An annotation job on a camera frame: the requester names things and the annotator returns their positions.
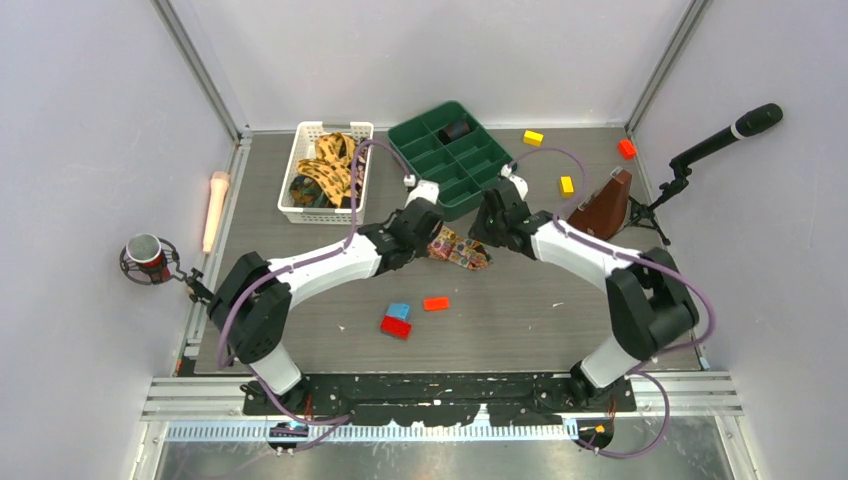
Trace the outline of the colourful shell pattern tie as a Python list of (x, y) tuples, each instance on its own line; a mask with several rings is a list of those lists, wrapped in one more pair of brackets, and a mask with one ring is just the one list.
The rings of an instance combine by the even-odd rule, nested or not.
[(471, 271), (486, 268), (492, 261), (481, 242), (460, 236), (447, 226), (441, 228), (428, 245), (427, 252), (431, 259), (449, 262)]

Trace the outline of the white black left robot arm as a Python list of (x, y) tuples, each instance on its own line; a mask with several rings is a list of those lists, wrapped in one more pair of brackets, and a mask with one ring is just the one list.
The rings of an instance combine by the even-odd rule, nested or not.
[(427, 255), (442, 226), (442, 209), (411, 201), (384, 223), (359, 227), (347, 248), (339, 241), (303, 255), (265, 260), (242, 255), (207, 306), (209, 319), (241, 363), (269, 387), (280, 412), (298, 412), (307, 398), (300, 369), (282, 345), (289, 312), (337, 286), (398, 270)]

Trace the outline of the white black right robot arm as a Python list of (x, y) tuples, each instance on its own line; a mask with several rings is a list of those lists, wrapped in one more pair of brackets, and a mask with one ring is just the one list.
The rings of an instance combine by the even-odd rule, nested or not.
[(469, 234), (563, 268), (606, 295), (611, 333), (571, 368), (566, 382), (577, 406), (596, 410), (610, 398), (610, 385), (695, 327), (699, 313), (667, 251), (617, 247), (548, 211), (533, 213), (526, 190), (520, 178), (501, 179), (485, 190)]

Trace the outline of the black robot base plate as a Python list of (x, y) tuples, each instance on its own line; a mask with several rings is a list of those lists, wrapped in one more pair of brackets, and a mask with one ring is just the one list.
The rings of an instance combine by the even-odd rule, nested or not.
[(248, 416), (290, 410), (355, 426), (466, 426), (478, 417), (497, 427), (536, 426), (552, 425), (562, 414), (606, 418), (636, 409), (628, 381), (595, 391), (567, 374), (545, 372), (310, 374), (276, 401), (256, 380), (240, 390)]

